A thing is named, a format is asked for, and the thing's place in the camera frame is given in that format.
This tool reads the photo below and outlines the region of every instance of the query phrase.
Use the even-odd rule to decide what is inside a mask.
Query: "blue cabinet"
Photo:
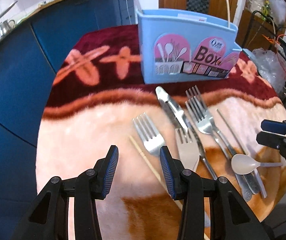
[[[8,240],[37,195],[36,148],[0,125],[0,240]]]
[[[134,1],[127,0],[132,24]],[[86,33],[130,24],[126,0],[63,0],[29,20],[44,54],[57,72]]]
[[[31,24],[56,72],[78,40],[98,30],[93,0],[63,0],[38,12]]]
[[[34,146],[54,77],[28,23],[0,43],[0,124]]]

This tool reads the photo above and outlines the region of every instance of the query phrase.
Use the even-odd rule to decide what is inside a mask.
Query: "white plastic spoon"
[[[231,160],[232,169],[236,174],[245,175],[257,167],[280,167],[282,163],[259,163],[245,154],[236,154]]]
[[[173,47],[172,43],[166,43],[165,44],[165,52],[167,54],[166,62],[169,62],[169,56],[173,52],[173,49],[174,49],[174,47]]]

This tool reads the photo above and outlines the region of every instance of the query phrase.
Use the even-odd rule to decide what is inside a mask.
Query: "red blanket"
[[[241,53],[240,58],[249,59]],[[236,65],[228,79],[162,84],[172,96],[185,97],[197,84],[201,93],[221,91],[209,104],[236,96],[263,108],[281,103],[270,84],[257,75],[255,65]],[[137,25],[120,26],[84,35],[58,71],[44,118],[69,116],[86,106],[124,100],[158,105],[155,97],[137,97],[120,89],[154,92],[157,84],[145,85],[140,68]],[[118,89],[118,92],[105,92]]]

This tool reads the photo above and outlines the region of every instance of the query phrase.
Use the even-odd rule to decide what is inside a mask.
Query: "butter knife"
[[[218,177],[205,156],[205,150],[201,143],[201,140],[197,132],[195,131],[194,127],[187,119],[187,116],[185,115],[182,107],[176,101],[174,101],[162,87],[158,86],[155,89],[155,92],[161,107],[163,108],[164,112],[167,114],[169,119],[172,121],[175,128],[182,128],[186,133],[188,128],[191,128],[191,131],[197,141],[197,145],[200,151],[200,159],[203,161],[204,165],[210,172],[212,178],[216,180]]]

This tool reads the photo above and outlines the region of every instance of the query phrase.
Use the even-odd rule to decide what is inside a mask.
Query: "bottle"
[[[265,0],[264,5],[262,6],[262,13],[264,14],[264,16],[267,16],[270,10],[271,10],[270,3],[268,0]]]

